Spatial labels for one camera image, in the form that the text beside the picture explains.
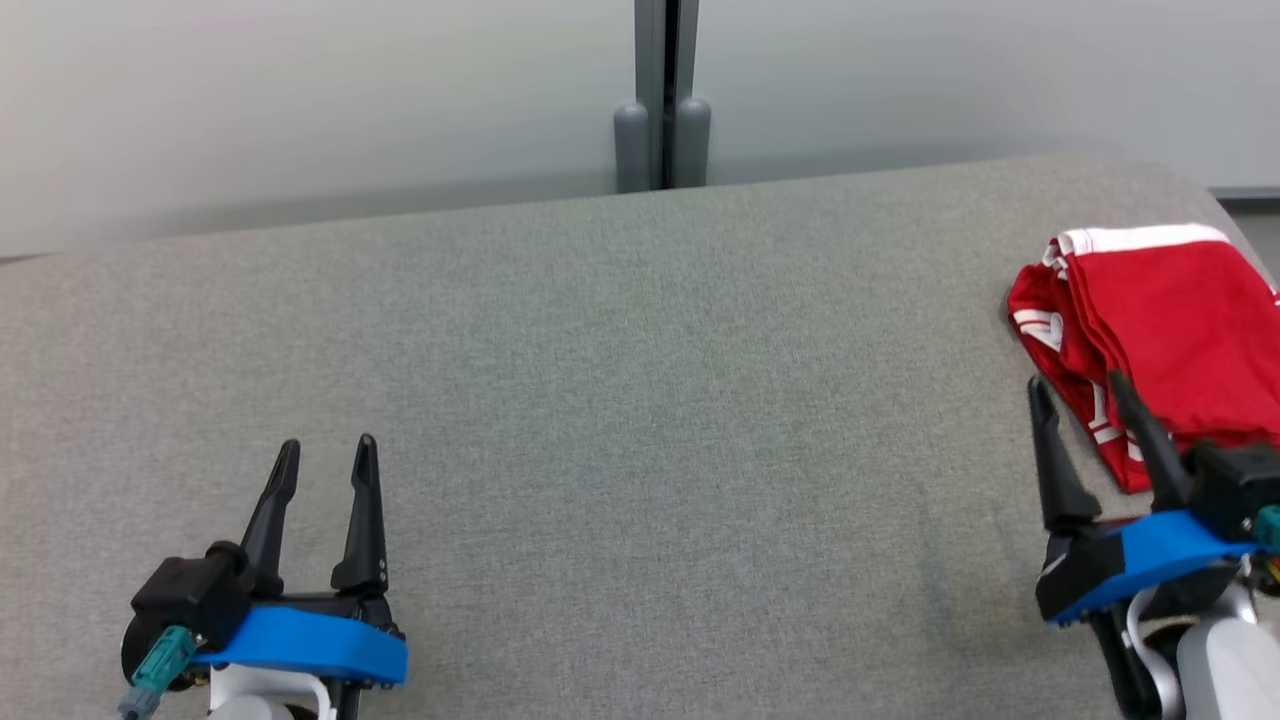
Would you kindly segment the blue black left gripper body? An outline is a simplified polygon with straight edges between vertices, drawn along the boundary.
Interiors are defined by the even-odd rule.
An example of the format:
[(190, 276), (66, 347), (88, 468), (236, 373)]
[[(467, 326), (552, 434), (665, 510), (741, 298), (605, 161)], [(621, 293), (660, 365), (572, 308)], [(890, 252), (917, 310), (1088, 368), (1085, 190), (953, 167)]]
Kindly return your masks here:
[(410, 648), (383, 596), (296, 596), (253, 606), (224, 647), (197, 651), (189, 665), (393, 687), (408, 679)]

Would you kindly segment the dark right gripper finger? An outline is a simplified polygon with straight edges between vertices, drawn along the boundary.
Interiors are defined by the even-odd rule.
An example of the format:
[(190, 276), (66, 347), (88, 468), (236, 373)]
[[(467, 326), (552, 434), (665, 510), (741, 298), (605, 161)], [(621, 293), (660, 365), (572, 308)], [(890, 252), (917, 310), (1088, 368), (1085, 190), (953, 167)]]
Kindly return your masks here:
[(1101, 515), (1100, 501), (1082, 484), (1059, 430), (1059, 413), (1041, 375), (1028, 380), (1030, 433), (1043, 528), (1051, 536), (1074, 536)]
[(1152, 491), (1152, 511), (1185, 509), (1192, 480), (1181, 464), (1170, 433), (1142, 401), (1137, 388), (1120, 370), (1108, 373), (1108, 386), (1117, 405), (1117, 414), (1130, 432), (1144, 464)]

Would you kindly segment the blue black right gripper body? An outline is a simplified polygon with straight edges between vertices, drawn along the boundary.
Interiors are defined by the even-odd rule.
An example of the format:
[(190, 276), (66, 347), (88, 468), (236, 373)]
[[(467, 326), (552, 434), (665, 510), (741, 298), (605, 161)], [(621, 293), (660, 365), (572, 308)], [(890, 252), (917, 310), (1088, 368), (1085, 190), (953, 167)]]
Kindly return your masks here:
[(1155, 512), (1098, 537), (1052, 537), (1036, 601), (1046, 623), (1065, 626), (1148, 588), (1262, 551), (1256, 541), (1219, 538), (1188, 510)]

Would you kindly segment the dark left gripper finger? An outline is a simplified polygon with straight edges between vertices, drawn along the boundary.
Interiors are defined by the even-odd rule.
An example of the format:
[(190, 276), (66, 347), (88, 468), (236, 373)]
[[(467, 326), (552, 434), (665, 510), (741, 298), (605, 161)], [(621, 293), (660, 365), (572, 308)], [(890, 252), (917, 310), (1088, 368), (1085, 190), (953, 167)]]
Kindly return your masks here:
[(330, 587), (340, 594), (380, 594), (389, 587), (387, 533), (378, 443), (369, 433), (360, 436), (349, 482), (353, 501), (344, 553), (332, 570)]
[(250, 596), (256, 600), (275, 598), (284, 591), (279, 561), (285, 511), (297, 489), (300, 459), (300, 442), (285, 441), (241, 541), (248, 564), (244, 583)]

